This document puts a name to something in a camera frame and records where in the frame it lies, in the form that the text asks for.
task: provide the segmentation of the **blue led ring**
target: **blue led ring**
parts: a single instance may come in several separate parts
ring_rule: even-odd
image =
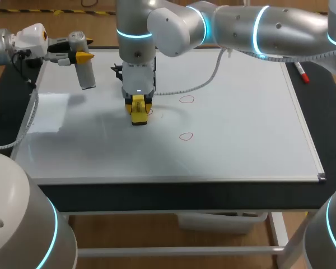
[[[192,10],[194,10],[199,15],[199,17],[202,19],[202,21],[203,21],[203,25],[204,25],[204,37],[203,37],[202,42],[200,42],[200,45],[202,45],[203,42],[206,39],[206,36],[207,36],[207,24],[206,24],[206,21],[205,21],[203,15],[202,15],[202,13],[199,10],[195,9],[194,7],[190,7],[190,6],[187,6],[187,7],[191,8]]]
[[[40,264],[36,267],[36,269],[41,269],[43,267],[43,265],[45,264],[45,262],[47,261],[47,259],[49,258],[51,251],[54,247],[55,241],[56,241],[56,237],[57,237],[57,230],[58,230],[58,220],[57,220],[57,212],[56,212],[56,208],[54,207],[54,205],[51,203],[51,201],[49,200],[52,209],[54,210],[54,215],[55,215],[55,230],[54,230],[54,235],[52,237],[52,241],[50,244],[49,249],[46,252],[45,257],[43,258],[43,260],[40,262]]]
[[[268,8],[269,6],[265,6],[263,7],[260,12],[258,13],[258,16],[256,17],[255,20],[255,24],[254,24],[254,30],[253,30],[253,46],[255,49],[255,52],[257,54],[262,54],[262,52],[260,51],[259,47],[258,47],[258,27],[259,27],[259,22],[260,19],[262,18],[262,15],[264,13],[264,11]]]
[[[149,38],[150,36],[152,36],[151,33],[146,34],[146,35],[128,35],[128,34],[125,34],[119,31],[118,29],[117,29],[117,33],[121,36],[124,36],[125,38],[133,38],[133,39]]]

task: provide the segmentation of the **white cylinder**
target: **white cylinder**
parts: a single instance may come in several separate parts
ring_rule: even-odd
[[[72,269],[72,229],[40,188],[0,154],[0,269]]]

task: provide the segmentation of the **whiteboard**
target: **whiteboard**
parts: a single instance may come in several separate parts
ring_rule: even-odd
[[[226,53],[208,86],[155,96],[148,125],[132,126],[109,68],[121,64],[118,51],[92,52],[94,89],[81,90],[73,66],[41,69],[36,118],[13,152],[37,184],[317,182],[323,173],[284,64]],[[157,52],[157,92],[205,82],[218,53]]]

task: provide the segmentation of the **black cable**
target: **black cable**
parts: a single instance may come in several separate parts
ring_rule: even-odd
[[[81,0],[81,7],[94,7],[95,5],[97,5],[99,3],[99,0],[96,0],[96,2],[95,3],[93,3],[93,4],[90,4],[90,5],[85,5],[85,4],[83,4],[83,0]]]
[[[33,89],[36,88],[36,84],[33,83],[28,77],[26,77],[23,73],[22,73],[22,62],[24,61],[25,57],[28,56],[29,53],[28,52],[22,52],[22,51],[19,51],[19,52],[15,52],[12,57],[11,57],[11,63],[12,63],[12,66],[14,67],[14,69],[16,70],[17,73],[20,74],[20,76],[22,77],[22,79],[30,86],[32,87]],[[14,62],[14,59],[15,59],[15,56],[18,56],[17,57],[17,60],[20,61],[20,70],[17,68],[15,62]]]

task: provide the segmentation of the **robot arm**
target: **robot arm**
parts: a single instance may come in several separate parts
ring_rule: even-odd
[[[89,89],[96,86],[90,61],[94,55],[88,52],[88,43],[92,42],[92,39],[86,40],[83,32],[73,32],[68,38],[49,39],[42,24],[31,25],[16,35],[0,29],[0,66],[23,59],[43,59],[59,66],[74,64],[81,88]]]

